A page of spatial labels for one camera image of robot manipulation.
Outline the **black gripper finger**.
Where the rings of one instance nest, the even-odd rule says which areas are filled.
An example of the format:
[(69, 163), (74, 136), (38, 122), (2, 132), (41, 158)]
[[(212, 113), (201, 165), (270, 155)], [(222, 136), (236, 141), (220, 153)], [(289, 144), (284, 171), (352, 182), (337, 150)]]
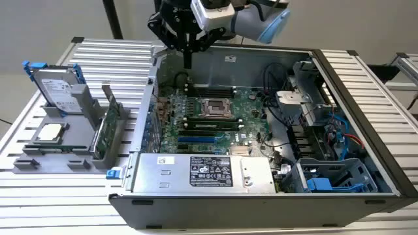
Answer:
[(205, 35), (196, 39), (196, 33), (188, 36), (186, 45), (186, 68), (192, 66), (192, 53), (205, 51), (210, 45), (217, 41), (225, 33), (225, 28), (216, 28), (210, 30)]
[(174, 34), (164, 25), (164, 20), (161, 15), (150, 15), (148, 19), (148, 28), (152, 33), (157, 36), (158, 40), (164, 43), (168, 49), (176, 49), (182, 53), (182, 67), (188, 68), (188, 48), (186, 48), (186, 38), (185, 33), (181, 28), (181, 23), (178, 18), (172, 21), (170, 29)]

